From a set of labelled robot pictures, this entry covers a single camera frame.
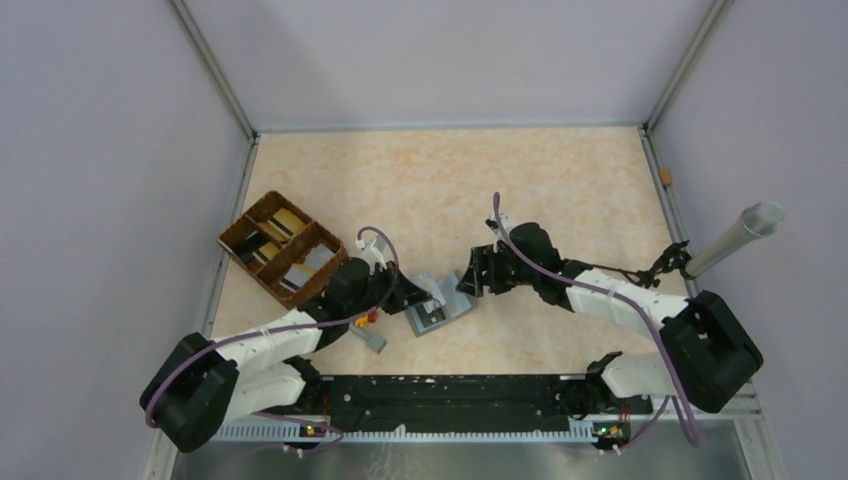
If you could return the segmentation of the grey card holder wallet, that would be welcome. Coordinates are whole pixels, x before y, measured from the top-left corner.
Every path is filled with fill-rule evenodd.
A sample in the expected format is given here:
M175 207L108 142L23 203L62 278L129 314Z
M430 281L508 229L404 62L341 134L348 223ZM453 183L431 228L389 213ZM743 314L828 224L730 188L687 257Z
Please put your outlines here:
M413 334L421 337L442 328L477 307L477 299L456 290L461 272L454 270L441 279L436 279L428 270L423 270L411 282L430 295L430 299L416 304L405 311Z

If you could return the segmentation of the black VIP credit card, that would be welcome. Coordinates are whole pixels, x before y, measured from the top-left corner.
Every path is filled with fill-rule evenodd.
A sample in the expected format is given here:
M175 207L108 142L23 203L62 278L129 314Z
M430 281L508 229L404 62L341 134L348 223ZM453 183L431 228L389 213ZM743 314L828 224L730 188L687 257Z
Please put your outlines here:
M416 310L418 315L418 324L420 330L429 330L435 328L446 320L444 311L441 308L433 311L427 311L425 308Z

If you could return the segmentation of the brown woven divided basket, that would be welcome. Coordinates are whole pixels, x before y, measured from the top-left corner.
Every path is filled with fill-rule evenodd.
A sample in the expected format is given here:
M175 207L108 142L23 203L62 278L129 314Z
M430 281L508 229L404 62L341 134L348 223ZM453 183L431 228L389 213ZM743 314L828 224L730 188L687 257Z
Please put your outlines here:
M286 243L281 243L259 225L281 208L291 210L307 222L306 228ZM245 264L232 252L235 245L254 232L266 236L279 249L277 255L265 265L255 260ZM287 309L292 309L319 294L329 282L332 273L348 258L343 242L335 234L274 190L261 196L228 226L218 236L218 244L238 266ZM301 289L290 292L281 287L279 281L295 263L309 265L317 272Z

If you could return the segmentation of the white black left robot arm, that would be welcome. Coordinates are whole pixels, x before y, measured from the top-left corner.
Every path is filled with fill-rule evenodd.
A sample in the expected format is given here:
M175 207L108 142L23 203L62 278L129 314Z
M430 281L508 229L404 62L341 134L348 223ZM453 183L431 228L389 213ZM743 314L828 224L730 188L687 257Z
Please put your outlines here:
M431 298L394 261L348 258L319 294L275 321L218 340L183 337L141 394L145 420L189 453L229 421L277 406L308 413L321 388L305 355L377 310L393 315Z

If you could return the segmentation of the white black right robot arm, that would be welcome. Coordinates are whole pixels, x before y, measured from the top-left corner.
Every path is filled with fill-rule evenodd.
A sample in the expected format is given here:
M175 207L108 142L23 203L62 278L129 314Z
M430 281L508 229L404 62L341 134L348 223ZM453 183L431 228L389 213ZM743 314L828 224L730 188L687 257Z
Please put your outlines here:
M493 244L471 250L457 291L482 297L519 286L569 312L599 316L653 340L649 354L614 354L586 385L589 404L612 412L627 397L675 396L708 413L720 412L764 364L764 357L724 299L663 294L566 259L536 222L488 226Z

